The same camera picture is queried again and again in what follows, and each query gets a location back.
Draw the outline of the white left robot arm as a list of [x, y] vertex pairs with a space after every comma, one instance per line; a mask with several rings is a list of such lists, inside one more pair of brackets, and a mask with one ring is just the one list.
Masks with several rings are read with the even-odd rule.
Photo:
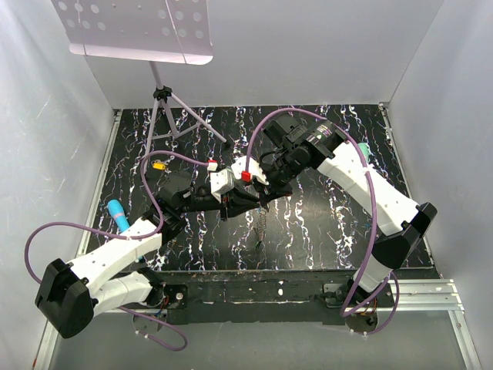
[[166, 282], [148, 267], [119, 277], [124, 267], [159, 250], [186, 227], [183, 213], [217, 210], [222, 219], [259, 207], [245, 189], [253, 175], [227, 167], [210, 173], [209, 183], [194, 188], [189, 173], [171, 173], [157, 204], [138, 218], [121, 238], [70, 262], [56, 259], [45, 269], [36, 307], [63, 338], [80, 333], [97, 315], [125, 304], [156, 308], [170, 300]]

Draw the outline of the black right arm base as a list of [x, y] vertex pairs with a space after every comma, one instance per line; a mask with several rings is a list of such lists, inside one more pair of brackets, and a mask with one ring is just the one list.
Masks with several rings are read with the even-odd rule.
[[347, 306], [344, 302], [350, 297], [349, 291], [353, 281], [346, 284], [325, 284], [322, 292], [315, 294], [311, 300], [321, 303], [332, 311], [341, 311], [340, 318], [351, 333], [367, 337], [377, 333], [388, 324], [397, 310], [398, 298], [394, 297], [390, 284], [384, 282], [371, 293], [363, 288], [356, 288]]

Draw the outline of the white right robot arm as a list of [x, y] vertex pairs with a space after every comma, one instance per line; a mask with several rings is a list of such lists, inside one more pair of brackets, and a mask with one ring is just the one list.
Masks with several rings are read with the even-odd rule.
[[438, 210], [395, 189], [368, 165], [355, 139], [335, 123], [314, 114], [315, 123], [307, 126], [293, 118], [295, 112], [294, 108], [279, 109], [253, 131], [264, 133], [280, 150], [272, 164], [263, 165], [247, 153], [233, 162], [233, 173], [247, 183], [257, 180], [272, 195], [312, 168], [357, 201], [371, 216], [371, 235], [348, 295], [355, 305], [366, 306], [376, 298], [380, 283], [423, 240]]

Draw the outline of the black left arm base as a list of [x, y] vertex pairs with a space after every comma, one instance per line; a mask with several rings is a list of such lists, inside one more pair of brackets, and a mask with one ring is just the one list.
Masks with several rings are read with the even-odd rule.
[[157, 305], [157, 312], [153, 316], [164, 318], [172, 311], [180, 311], [188, 305], [188, 286], [185, 284], [167, 284], [163, 287], [158, 297], [160, 301]]

